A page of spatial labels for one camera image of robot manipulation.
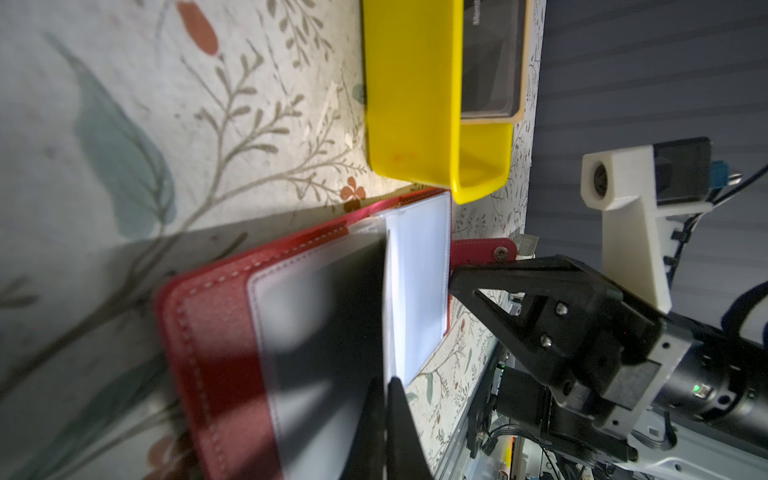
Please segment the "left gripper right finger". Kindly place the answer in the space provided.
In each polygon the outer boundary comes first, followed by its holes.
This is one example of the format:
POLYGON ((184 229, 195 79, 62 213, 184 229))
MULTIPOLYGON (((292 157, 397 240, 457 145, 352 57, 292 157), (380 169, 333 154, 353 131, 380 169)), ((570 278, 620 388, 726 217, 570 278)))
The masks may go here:
POLYGON ((386 475, 388 479, 432 480, 401 380, 387 387, 386 475))

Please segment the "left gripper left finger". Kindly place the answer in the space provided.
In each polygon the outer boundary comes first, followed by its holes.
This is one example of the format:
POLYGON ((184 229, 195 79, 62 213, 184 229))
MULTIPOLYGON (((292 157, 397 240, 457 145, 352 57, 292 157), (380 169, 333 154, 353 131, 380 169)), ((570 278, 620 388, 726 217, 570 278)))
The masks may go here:
POLYGON ((386 408, 383 380, 374 378, 367 389, 360 419, 341 480, 381 480, 385 472, 386 408))

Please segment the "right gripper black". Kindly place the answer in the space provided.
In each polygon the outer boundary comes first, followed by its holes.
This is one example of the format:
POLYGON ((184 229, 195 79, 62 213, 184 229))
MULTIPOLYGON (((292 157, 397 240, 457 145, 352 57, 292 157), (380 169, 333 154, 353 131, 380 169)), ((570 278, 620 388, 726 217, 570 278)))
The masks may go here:
POLYGON ((767 452, 767 350, 665 316, 568 257, 463 265, 450 292, 532 376, 507 368, 496 411, 526 438, 573 461, 659 450, 672 418, 767 452))

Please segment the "red leather card holder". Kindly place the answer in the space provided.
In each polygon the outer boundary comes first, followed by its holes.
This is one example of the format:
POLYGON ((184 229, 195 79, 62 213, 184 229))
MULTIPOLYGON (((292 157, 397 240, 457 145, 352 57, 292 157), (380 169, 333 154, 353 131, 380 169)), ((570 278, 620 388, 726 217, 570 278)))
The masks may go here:
POLYGON ((452 198, 388 198, 168 283, 155 308, 209 479, 340 479, 370 382, 404 389, 450 327, 461 265, 508 238, 455 240, 452 198))

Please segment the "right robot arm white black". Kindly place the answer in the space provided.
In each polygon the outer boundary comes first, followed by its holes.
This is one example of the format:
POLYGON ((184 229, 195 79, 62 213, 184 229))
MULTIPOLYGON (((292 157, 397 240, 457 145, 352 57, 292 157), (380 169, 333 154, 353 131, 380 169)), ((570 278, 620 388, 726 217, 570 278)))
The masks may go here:
POLYGON ((515 359, 484 378, 467 443, 503 436, 554 452, 598 479, 763 479, 767 345, 739 327, 764 289, 721 327, 666 314, 564 256, 461 265, 451 295, 515 359))

